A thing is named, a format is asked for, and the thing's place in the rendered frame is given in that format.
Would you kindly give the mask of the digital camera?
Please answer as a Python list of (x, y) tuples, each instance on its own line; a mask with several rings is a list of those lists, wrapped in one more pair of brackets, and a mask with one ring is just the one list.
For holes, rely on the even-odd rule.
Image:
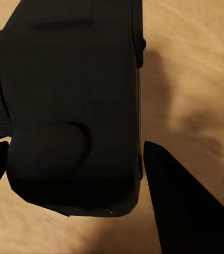
[(0, 30), (0, 139), (26, 202), (122, 217), (143, 178), (142, 0), (21, 0)]

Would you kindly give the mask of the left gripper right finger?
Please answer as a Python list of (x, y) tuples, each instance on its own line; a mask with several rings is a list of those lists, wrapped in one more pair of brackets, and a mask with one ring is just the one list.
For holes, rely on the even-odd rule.
[(224, 206), (164, 147), (144, 142), (162, 254), (224, 254)]

